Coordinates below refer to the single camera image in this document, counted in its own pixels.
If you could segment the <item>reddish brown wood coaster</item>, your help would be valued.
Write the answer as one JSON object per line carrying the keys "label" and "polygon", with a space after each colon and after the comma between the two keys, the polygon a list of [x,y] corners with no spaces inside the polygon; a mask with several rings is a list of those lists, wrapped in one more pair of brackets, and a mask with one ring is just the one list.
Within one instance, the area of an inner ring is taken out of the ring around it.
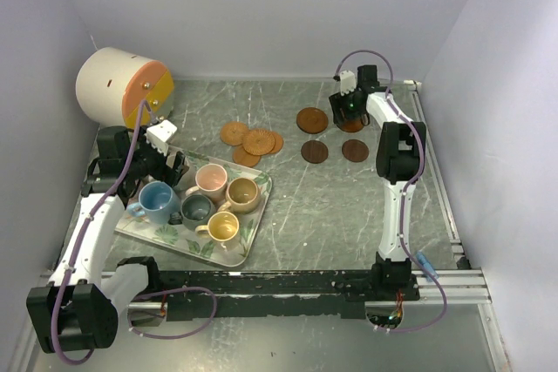
{"label": "reddish brown wood coaster", "polygon": [[352,121],[346,121],[342,125],[338,126],[343,132],[359,132],[364,128],[364,124],[360,119],[355,119]]}

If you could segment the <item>dark wood coaster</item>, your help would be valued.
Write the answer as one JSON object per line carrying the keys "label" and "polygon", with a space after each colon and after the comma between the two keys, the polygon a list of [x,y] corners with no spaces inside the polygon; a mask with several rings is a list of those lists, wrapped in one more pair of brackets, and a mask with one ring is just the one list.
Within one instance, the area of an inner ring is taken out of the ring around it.
{"label": "dark wood coaster", "polygon": [[368,159],[368,146],[358,139],[346,140],[342,145],[342,154],[350,162],[359,163]]}

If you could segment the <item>beige mug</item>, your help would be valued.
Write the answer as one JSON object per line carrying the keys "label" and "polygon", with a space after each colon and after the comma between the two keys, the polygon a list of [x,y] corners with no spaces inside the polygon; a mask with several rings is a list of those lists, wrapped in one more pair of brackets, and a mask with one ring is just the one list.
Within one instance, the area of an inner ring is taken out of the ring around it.
{"label": "beige mug", "polygon": [[179,165],[176,169],[164,164],[160,170],[155,171],[155,174],[150,173],[141,181],[143,185],[154,181],[162,181],[171,186],[176,192],[182,192],[194,185],[194,177],[195,169],[186,163]]}

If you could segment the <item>hidden light wood coaster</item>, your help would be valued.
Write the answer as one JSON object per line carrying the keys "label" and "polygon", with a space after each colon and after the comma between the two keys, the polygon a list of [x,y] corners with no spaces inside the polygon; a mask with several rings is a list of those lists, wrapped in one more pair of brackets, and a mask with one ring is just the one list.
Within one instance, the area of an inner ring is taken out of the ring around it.
{"label": "hidden light wood coaster", "polygon": [[283,138],[278,132],[271,132],[273,139],[275,141],[273,148],[269,151],[269,154],[276,154],[282,150]]}

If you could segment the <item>smooth light wood coaster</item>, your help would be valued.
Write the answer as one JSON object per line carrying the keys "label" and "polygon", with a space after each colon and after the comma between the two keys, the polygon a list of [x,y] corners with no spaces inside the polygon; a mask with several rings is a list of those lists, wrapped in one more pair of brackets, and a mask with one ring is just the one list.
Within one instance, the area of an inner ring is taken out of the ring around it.
{"label": "smooth light wood coaster", "polygon": [[232,159],[237,165],[254,167],[260,162],[261,157],[250,154],[242,146],[238,146],[233,151]]}

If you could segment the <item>large woven rattan coaster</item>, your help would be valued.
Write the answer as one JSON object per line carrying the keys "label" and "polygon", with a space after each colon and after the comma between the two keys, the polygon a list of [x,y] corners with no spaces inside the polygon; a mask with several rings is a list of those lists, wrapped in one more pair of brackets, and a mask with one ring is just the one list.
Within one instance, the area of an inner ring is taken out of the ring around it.
{"label": "large woven rattan coaster", "polygon": [[243,136],[242,146],[247,153],[262,156],[273,150],[275,142],[272,132],[264,129],[254,129]]}

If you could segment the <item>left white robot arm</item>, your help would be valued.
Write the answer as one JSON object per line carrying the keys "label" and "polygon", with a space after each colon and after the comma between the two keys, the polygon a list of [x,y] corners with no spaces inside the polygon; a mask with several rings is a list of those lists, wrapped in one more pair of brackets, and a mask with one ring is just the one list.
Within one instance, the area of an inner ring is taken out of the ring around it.
{"label": "left white robot arm", "polygon": [[107,280],[102,273],[113,233],[141,181],[152,177],[175,186],[182,177],[184,155],[169,155],[176,132],[167,120],[139,130],[122,125],[99,130],[99,154],[88,166],[65,254],[47,284],[32,288],[26,299],[45,353],[108,348],[128,304],[136,296],[142,301],[160,296],[163,280],[152,256],[123,259]]}

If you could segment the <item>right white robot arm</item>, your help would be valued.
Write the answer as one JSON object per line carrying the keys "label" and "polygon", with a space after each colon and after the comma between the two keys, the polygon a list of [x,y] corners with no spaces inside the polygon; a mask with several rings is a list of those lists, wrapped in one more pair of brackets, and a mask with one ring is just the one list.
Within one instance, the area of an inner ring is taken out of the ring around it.
{"label": "right white robot arm", "polygon": [[374,121],[380,127],[376,173],[384,188],[384,231],[370,289],[386,301],[400,288],[412,286],[410,215],[416,184],[425,169],[427,130],[402,111],[389,87],[380,85],[375,65],[362,65],[357,72],[338,70],[333,79],[339,83],[339,92],[329,97],[334,122]]}

